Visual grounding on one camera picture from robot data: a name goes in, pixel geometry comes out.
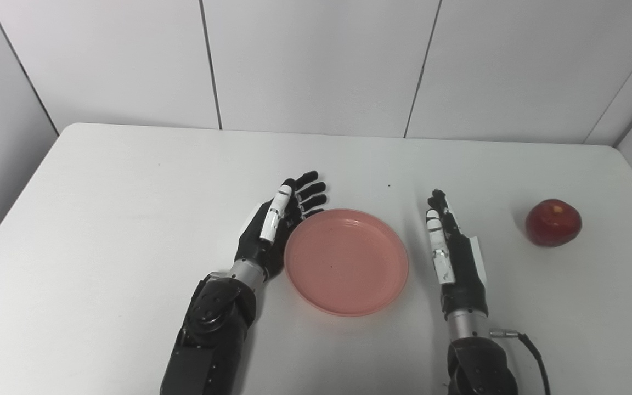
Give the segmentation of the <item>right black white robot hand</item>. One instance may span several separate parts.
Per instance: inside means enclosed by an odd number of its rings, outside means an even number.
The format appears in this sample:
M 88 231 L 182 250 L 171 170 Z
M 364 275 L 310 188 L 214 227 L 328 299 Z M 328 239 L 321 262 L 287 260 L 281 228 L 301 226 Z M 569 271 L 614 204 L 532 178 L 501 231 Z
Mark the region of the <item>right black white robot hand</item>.
M 445 317 L 456 311 L 481 312 L 488 317 L 485 271 L 476 239 L 460 229 L 445 192 L 432 191 L 425 215 L 432 264 L 441 286 Z

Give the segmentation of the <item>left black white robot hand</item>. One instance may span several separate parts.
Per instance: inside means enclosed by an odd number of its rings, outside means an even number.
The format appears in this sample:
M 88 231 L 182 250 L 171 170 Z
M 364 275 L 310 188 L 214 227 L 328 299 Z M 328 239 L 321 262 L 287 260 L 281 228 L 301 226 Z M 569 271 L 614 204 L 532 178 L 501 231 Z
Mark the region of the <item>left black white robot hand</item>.
M 316 170 L 299 178 L 286 179 L 273 199 L 259 205 L 239 237 L 236 262 L 251 262 L 260 267 L 265 280 L 284 267 L 286 243 L 294 230 L 327 203 L 326 183 Z

